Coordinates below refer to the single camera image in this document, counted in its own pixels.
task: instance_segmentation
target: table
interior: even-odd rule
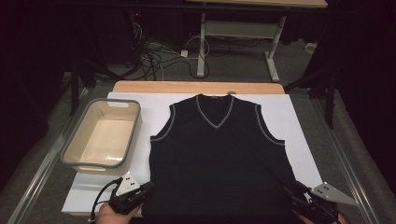
[[[169,105],[197,93],[237,93],[235,97],[263,105],[267,126],[278,139],[284,139],[296,178],[312,188],[322,183],[309,147],[304,139],[291,100],[275,83],[210,83],[119,81],[107,98],[133,99],[141,105],[142,127],[138,134],[129,172],[139,183],[149,181],[149,137],[156,134],[169,118]],[[74,216],[89,214],[100,188],[117,176],[77,174],[64,203],[63,212]],[[111,189],[105,191],[108,199]]]
[[[237,93],[249,93],[249,94],[258,94],[262,93],[264,94],[276,94],[276,95],[284,95],[283,89],[279,84],[276,83],[207,83],[207,82],[198,82],[198,83],[187,83],[187,82],[127,82],[127,81],[121,81],[118,82],[114,88],[113,91],[136,91],[136,92],[144,92],[144,91],[155,91],[155,92],[168,92],[170,90],[175,90],[176,92],[200,92],[201,89],[205,89],[209,92],[214,92],[218,94],[225,94],[229,91],[236,91]],[[58,140],[55,142],[55,144],[49,149],[49,153],[46,156],[46,158],[43,160],[41,166],[37,170],[35,177],[33,178],[29,188],[25,191],[25,194],[22,196],[20,203],[18,204],[17,208],[15,209],[11,219],[9,220],[8,223],[23,223],[24,220],[29,216],[31,213],[32,207],[35,205],[36,199],[40,196],[41,198],[45,198],[45,200],[50,200],[53,202],[54,200],[57,200],[57,202],[63,202],[64,199],[60,200],[59,199],[52,199],[51,198],[51,192],[54,190],[59,190],[59,191],[64,191],[64,185],[60,185],[59,188],[54,189],[51,187],[50,189],[47,189],[47,194],[43,194],[41,192],[43,188],[48,185],[48,179],[53,179],[56,183],[58,181],[57,175],[60,175],[59,170],[56,169],[57,167],[59,168],[60,166],[60,160],[59,160],[59,155],[61,153],[61,149],[64,144],[64,139],[68,136],[67,133],[70,133],[70,128],[73,126],[73,122],[76,118],[79,118],[78,112],[76,113],[74,118],[71,118],[70,122],[67,122],[66,125],[64,126],[64,132],[62,132],[58,138]],[[75,172],[73,171],[72,168],[70,167],[65,167],[68,168],[69,171],[72,172],[72,176],[75,175]],[[333,169],[340,169],[334,164]],[[61,213],[60,210],[53,210],[54,208],[50,208],[48,213],[51,213],[52,218],[54,216],[58,217],[59,213]],[[361,212],[364,216],[367,216],[370,218],[370,214],[364,214]],[[78,217],[69,217],[69,220],[83,220],[86,221],[86,218],[78,218]]]
[[[243,4],[253,6],[275,6],[275,7],[319,7],[325,8],[327,3],[324,0],[188,0],[192,2],[222,3],[222,4]],[[258,22],[240,22],[240,21],[209,21],[206,14],[201,18],[201,42],[197,65],[197,76],[205,76],[205,36],[206,35],[224,35],[250,38],[268,38],[272,39],[270,51],[265,52],[265,61],[267,62],[269,74],[274,82],[279,81],[279,75],[274,63],[274,54],[282,34],[286,21],[286,16],[282,16],[278,23],[258,23]]]

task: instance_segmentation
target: gray floor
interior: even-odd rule
[[[282,85],[298,79],[303,74],[311,56],[304,52],[304,46],[305,43],[299,41],[278,47],[275,61]],[[210,68],[209,77],[201,81],[271,82],[268,73],[265,72],[266,64],[262,57],[262,52],[268,48],[269,44],[262,42],[256,48],[233,50],[223,57],[213,57],[209,54],[206,59]],[[189,62],[194,72],[194,61]],[[111,68],[115,71],[126,69],[121,65],[112,65]],[[165,68],[163,80],[197,81],[190,77],[188,66],[184,63]],[[106,97],[113,84],[114,82],[99,76],[98,85],[92,90],[91,98]],[[338,93],[335,98],[333,131],[323,123],[322,100],[309,99],[306,90],[294,90],[290,97],[322,179],[351,196],[364,196],[367,199],[368,203],[364,206],[340,205],[340,210],[349,217],[351,223],[396,223],[394,195],[359,139]],[[70,93],[66,92],[49,117],[49,132],[25,156],[2,191],[0,223],[7,223],[36,170],[56,143],[59,133],[70,118],[70,108]],[[339,159],[338,149],[341,149],[341,153],[347,158],[347,165]],[[57,160],[30,215],[26,218],[26,223],[86,223],[86,217],[72,217],[61,213],[74,176],[73,169]]]

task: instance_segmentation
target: cable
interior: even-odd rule
[[[186,63],[189,66],[190,76],[192,76],[192,74],[191,74],[191,65],[189,63],[187,63],[187,62],[184,62],[184,61],[178,61],[178,62],[170,63],[170,64],[164,66],[163,68],[167,68],[167,67],[169,67],[171,65],[174,65],[176,63]]]
[[[198,35],[193,36],[192,38],[190,38],[189,41],[187,41],[186,45],[184,46],[184,49],[187,50],[187,46],[189,45],[189,43],[190,43],[193,39],[196,39],[196,38],[199,38],[199,39],[202,39],[202,40],[205,41],[205,43],[206,43],[206,45],[207,45],[207,53],[205,54],[205,56],[208,55],[208,54],[209,54],[209,49],[210,49],[209,43],[208,43],[204,38],[201,38],[201,37],[198,36]]]
[[[143,66],[145,80],[147,80],[148,76],[154,76],[154,80],[156,80],[155,74],[161,68],[160,67],[161,60],[162,60],[161,55],[150,52],[149,49],[145,50],[145,53],[141,56],[141,63]],[[150,65],[144,65],[144,61],[148,61]]]
[[[169,47],[166,47],[164,44],[157,44],[157,43],[155,43],[155,42],[150,42],[150,43],[148,43],[149,45],[157,45],[157,46],[161,46],[160,48],[158,48],[158,49],[154,49],[155,51],[159,51],[159,52],[161,52],[161,53],[172,53],[172,54],[177,54],[177,55],[179,55],[180,56],[180,54],[179,53],[177,53],[176,51],[174,51],[174,50],[172,50],[171,48],[169,48]],[[170,49],[171,51],[168,51],[168,50],[160,50],[160,49],[162,49],[162,48],[166,48],[166,49]]]
[[[179,56],[179,57],[177,57],[177,58],[173,58],[173,59],[169,59],[169,60],[163,61],[162,63],[169,63],[169,62],[172,62],[172,61],[174,61],[174,60],[176,60],[176,59],[182,59],[182,58],[183,58],[183,57]]]
[[[98,202],[99,199],[100,199],[100,197],[102,196],[103,192],[104,192],[108,187],[110,187],[111,185],[113,185],[113,184],[118,184],[118,185],[119,185],[121,182],[122,182],[122,177],[120,177],[120,178],[118,178],[118,179],[116,179],[116,180],[111,181],[110,183],[106,184],[106,185],[100,190],[98,196],[97,196],[96,199],[95,199],[95,202],[93,203],[93,207],[92,207],[92,210],[91,210],[90,219],[88,219],[88,222],[89,222],[89,223],[93,223],[93,224],[95,223],[95,216],[96,216],[96,214],[95,214],[95,209],[96,209],[96,205],[98,205],[99,203],[103,203],[103,202]]]
[[[140,43],[140,40],[142,40],[142,36],[143,36],[143,29],[142,27],[137,23],[134,22],[133,25],[137,26],[138,31],[136,32],[136,34],[134,35],[134,38],[137,39],[137,35],[139,34],[139,39],[137,41],[137,45]]]

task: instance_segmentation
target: black curtain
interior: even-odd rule
[[[340,0],[326,0],[326,2],[328,4],[326,10],[340,9]],[[280,40],[284,44],[289,44],[299,39],[307,43],[318,42],[328,21],[329,17],[318,14],[291,14],[286,19]]]
[[[69,69],[57,7],[45,1],[2,1],[0,10],[2,189],[46,134],[47,116]]]
[[[342,1],[335,9],[355,13],[329,17],[304,77],[291,86],[311,88],[312,97],[329,97],[333,81],[362,141],[396,192],[395,1]]]

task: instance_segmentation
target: desk leg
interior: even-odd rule
[[[275,54],[275,51],[276,51],[277,43],[279,42],[280,35],[282,34],[282,31],[283,31],[283,27],[285,25],[285,21],[286,21],[286,17],[280,18],[279,24],[278,24],[278,26],[276,28],[276,33],[275,33],[274,38],[273,38],[271,51],[269,51],[269,52],[266,51],[265,52],[265,59],[266,59],[267,64],[268,64],[268,69],[269,69],[269,72],[270,72],[270,76],[271,76],[271,79],[274,82],[278,82],[279,81],[279,76],[277,75],[277,71],[276,71],[275,63],[274,63],[274,54]]]
[[[200,38],[200,48],[198,55],[198,64],[197,64],[197,76],[203,77],[205,74],[205,17],[206,14],[202,14],[201,18],[201,38]]]

